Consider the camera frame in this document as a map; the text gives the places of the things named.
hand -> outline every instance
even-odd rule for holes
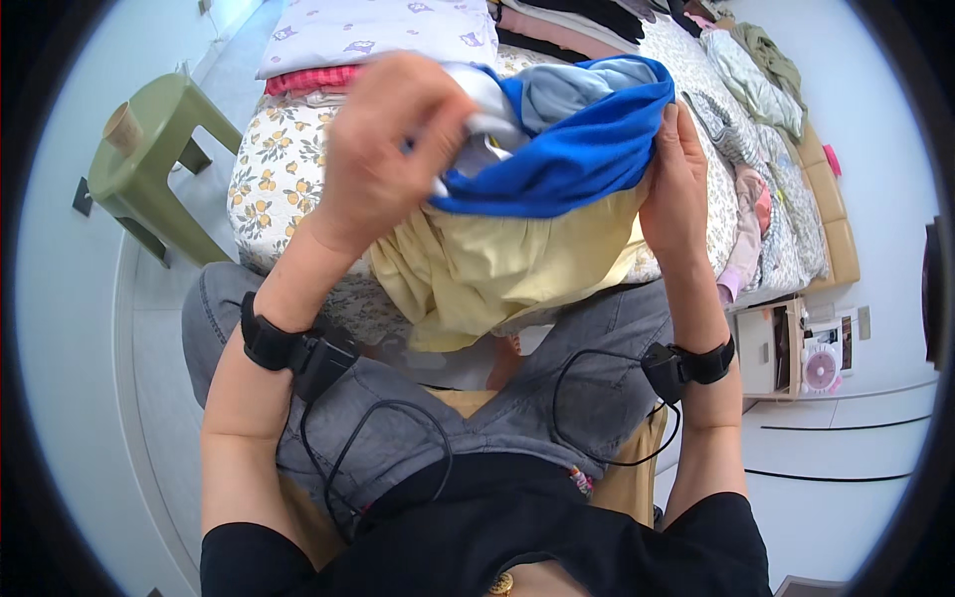
[[[432,60],[395,53],[366,67],[329,130],[322,200],[300,224],[357,259],[430,195],[477,106]],[[406,139],[414,150],[401,151]]]
[[[707,158],[690,109],[667,104],[656,135],[657,163],[640,227],[661,269],[707,261]]]

black shirt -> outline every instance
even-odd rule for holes
[[[557,560],[591,595],[770,595],[749,502],[721,493],[660,533],[586,504],[568,472],[514,454],[455,457],[369,508],[354,544],[320,572],[291,541],[234,522],[202,540],[202,594],[483,595],[511,566]]]

necklace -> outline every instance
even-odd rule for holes
[[[498,579],[491,585],[490,592],[492,595],[510,597],[512,588],[514,588],[514,577],[510,572],[501,572]]]

olive green fabric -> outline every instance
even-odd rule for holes
[[[749,53],[759,70],[776,87],[791,95],[805,117],[809,109],[802,101],[799,87],[802,85],[802,76],[799,69],[779,51],[779,48],[770,39],[770,36],[751,23],[739,23],[730,30],[730,36]]]
[[[90,166],[91,197],[165,267],[166,245],[199,266],[231,261],[189,215],[167,179],[177,161],[194,174],[211,163],[192,140],[197,126],[233,154],[242,135],[184,75],[157,78],[130,97],[129,104],[142,127],[142,143],[129,158],[105,140],[99,143]]]

green stool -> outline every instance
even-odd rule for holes
[[[177,161],[193,174],[212,163],[192,140],[197,126],[233,154],[242,135],[188,76],[159,77],[136,92],[129,106],[142,142],[129,158],[105,140],[99,143],[90,166],[90,196],[164,267],[169,266],[163,243],[199,266],[231,261],[169,189],[168,177]]]

